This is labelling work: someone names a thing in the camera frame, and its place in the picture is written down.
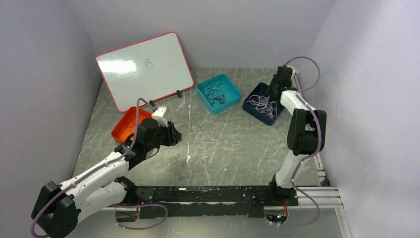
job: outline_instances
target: floor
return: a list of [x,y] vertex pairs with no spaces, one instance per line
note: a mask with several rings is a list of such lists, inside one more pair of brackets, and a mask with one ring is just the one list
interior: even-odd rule
[[[126,174],[136,185],[267,185],[287,155],[286,135],[291,116],[284,110],[267,126],[242,110],[243,100],[260,82],[269,84],[274,69],[191,68],[195,83],[225,73],[242,93],[241,102],[212,115],[197,96],[195,86],[157,101],[169,107],[183,140]],[[74,176],[104,159],[118,145],[111,131],[122,118],[102,84],[92,112]],[[315,163],[302,168],[298,185],[319,185]]]

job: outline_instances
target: whiteboard stand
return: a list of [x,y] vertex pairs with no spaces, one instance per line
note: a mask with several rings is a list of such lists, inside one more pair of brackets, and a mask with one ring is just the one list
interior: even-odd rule
[[117,109],[177,94],[194,85],[178,35],[169,32],[97,56]]

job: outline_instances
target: wall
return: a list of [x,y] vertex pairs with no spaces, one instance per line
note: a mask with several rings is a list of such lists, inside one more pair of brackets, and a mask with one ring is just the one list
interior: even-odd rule
[[[420,2],[338,0],[308,56],[328,114],[323,163],[354,238],[420,237]],[[301,68],[308,87],[316,69]]]
[[169,31],[190,66],[277,68],[306,54],[335,0],[70,0],[104,53]]
[[0,2],[0,237],[30,237],[41,187],[73,172],[102,81],[62,0]]

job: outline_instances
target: table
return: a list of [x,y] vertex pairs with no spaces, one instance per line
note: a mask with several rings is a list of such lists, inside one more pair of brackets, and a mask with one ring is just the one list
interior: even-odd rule
[[[286,136],[291,115],[283,110],[274,125],[267,126],[242,110],[244,99],[257,86],[269,84],[276,69],[191,68],[195,83],[225,73],[242,93],[241,102],[218,115],[208,112],[196,87],[159,100],[170,108],[168,120],[183,134],[173,147],[142,162],[125,176],[136,185],[208,186],[267,185],[281,168],[286,155]],[[118,145],[111,131],[122,118],[105,82],[102,83],[74,176],[104,159]],[[319,185],[315,163],[301,168],[298,185]]]

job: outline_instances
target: purple cable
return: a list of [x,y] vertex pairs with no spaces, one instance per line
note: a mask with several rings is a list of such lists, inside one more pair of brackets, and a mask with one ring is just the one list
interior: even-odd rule
[[[321,78],[321,70],[319,69],[319,66],[318,66],[318,64],[313,60],[313,59],[311,59],[311,58],[309,58],[309,57],[306,57],[306,56],[298,56],[298,57],[294,57],[293,59],[291,59],[291,60],[289,60],[289,61],[287,61],[286,62],[286,64],[288,64],[288,63],[290,63],[290,62],[292,62],[293,60],[295,60],[295,59],[307,59],[307,60],[310,60],[312,63],[314,63],[315,64],[315,66],[316,66],[316,68],[317,68],[317,70],[318,70],[318,78],[316,79],[316,81],[315,81],[315,83],[311,86],[311,87],[309,87],[309,88],[307,88],[307,89],[303,89],[303,90],[299,90],[299,91],[297,91],[297,93],[296,93],[296,97],[298,98],[298,100],[299,101],[301,101],[301,103],[303,104],[303,105],[305,105],[305,107],[309,110],[309,112],[311,112],[311,114],[312,114],[312,116],[314,117],[314,121],[315,121],[315,124],[316,124],[316,127],[317,128],[321,128],[321,126],[319,125],[319,121],[318,121],[318,117],[315,115],[315,112],[312,110],[312,108],[305,102],[305,100],[303,100],[303,98],[299,95],[299,93],[301,93],[301,92],[305,92],[305,91],[307,91],[307,90],[310,90],[310,89],[312,89],[312,88],[314,88],[315,87],[315,85],[317,85],[318,84],[318,82],[319,82],[319,79]],[[305,161],[305,160],[308,160],[308,159],[310,159],[310,158],[312,158],[313,156],[315,156],[320,150],[321,150],[321,143],[322,143],[322,135],[321,135],[321,131],[320,130],[318,130],[318,145],[317,145],[317,147],[316,147],[316,150],[315,150],[315,152],[313,152],[311,155],[308,155],[308,156],[305,156],[304,158],[302,158],[301,159],[301,161],[300,161],[300,163],[298,163],[298,165],[296,166],[296,168],[295,168],[295,170],[293,171],[293,173],[292,173],[292,176],[290,177],[291,179],[292,179],[292,186],[297,190],[297,191],[299,191],[300,193],[302,193],[303,195],[305,195],[307,198],[309,198],[309,200],[311,200],[313,203],[314,203],[314,205],[315,205],[315,207],[316,207],[316,217],[312,220],[312,221],[310,221],[310,222],[306,222],[306,223],[303,223],[303,224],[296,224],[296,225],[294,225],[294,224],[282,224],[281,226],[283,226],[283,227],[303,227],[303,226],[307,226],[307,225],[311,225],[311,224],[313,224],[313,223],[315,223],[318,219],[319,219],[319,217],[320,217],[320,215],[321,215],[321,209],[319,208],[319,206],[318,206],[318,204],[316,203],[316,201],[311,197],[311,196],[309,196],[307,193],[305,193],[305,192],[303,192],[301,189],[299,189],[296,185],[295,185],[295,183],[294,183],[294,179],[295,179],[295,176],[296,176],[296,174],[297,174],[297,172],[298,172],[298,170],[299,170],[299,168],[300,168],[300,166],[301,166],[301,164],[302,164],[302,162],[303,161]]]
[[117,213],[115,213],[115,216],[114,216],[115,217],[115,222],[116,222],[115,224],[117,226],[119,226],[121,228],[124,228],[124,229],[127,229],[127,230],[141,231],[141,230],[151,229],[151,228],[154,228],[154,227],[159,226],[160,224],[162,224],[168,218],[168,209],[165,206],[160,205],[160,204],[144,204],[144,205],[134,205],[134,206],[123,206],[123,205],[115,204],[115,205],[112,205],[112,207],[127,207],[127,208],[130,208],[130,207],[131,208],[134,208],[134,207],[135,208],[142,208],[142,207],[161,207],[161,208],[163,208],[165,210],[165,217],[160,222],[158,222],[158,223],[156,223],[154,225],[148,226],[148,227],[139,227],[139,228],[137,228],[137,227],[126,227],[126,226],[121,225],[118,222]]
[[[139,124],[139,103],[140,101],[145,102],[146,104],[148,104],[143,98],[139,98],[137,99],[137,104],[136,104],[136,125]],[[133,141],[131,141],[130,147],[119,157],[110,160],[108,162],[108,165],[113,164],[117,161],[119,161],[120,159],[124,158],[124,156],[127,155],[128,152],[130,152],[130,150],[133,148],[134,143],[136,141],[136,136],[137,136],[137,126],[134,129],[134,136],[133,136]],[[106,167],[106,164],[101,164],[99,166],[97,166],[96,168],[92,169],[91,171],[89,171],[88,173],[86,173],[85,175],[83,175],[82,177],[80,177],[78,180],[76,180],[74,183],[75,185],[70,184],[68,187],[64,188],[62,191],[60,191],[56,196],[54,196],[49,202],[47,202],[45,204],[45,206],[38,212],[38,214],[35,216],[34,220],[32,221],[31,224],[31,235],[35,238],[46,238],[48,237],[48,235],[44,235],[44,236],[40,236],[38,234],[35,233],[35,225],[37,223],[37,221],[39,220],[39,218],[41,217],[41,215],[45,212],[45,210],[53,203],[57,200],[57,198],[59,198],[62,194],[64,194],[65,192],[69,191],[72,188],[75,188],[79,183],[83,182],[87,177],[89,177],[90,175],[92,175],[93,173],[95,173],[96,171],[102,169],[103,167]]]

